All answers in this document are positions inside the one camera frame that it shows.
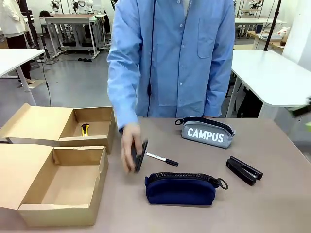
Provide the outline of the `person's right hand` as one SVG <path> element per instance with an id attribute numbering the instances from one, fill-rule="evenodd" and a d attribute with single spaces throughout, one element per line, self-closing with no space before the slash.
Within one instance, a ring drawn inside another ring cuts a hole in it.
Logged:
<path id="1" fill-rule="evenodd" d="M 121 138 L 121 160 L 126 172 L 134 172 L 135 163 L 132 157 L 132 145 L 134 144 L 136 152 L 142 154 L 141 130 L 138 123 L 131 123 L 123 128 Z"/>

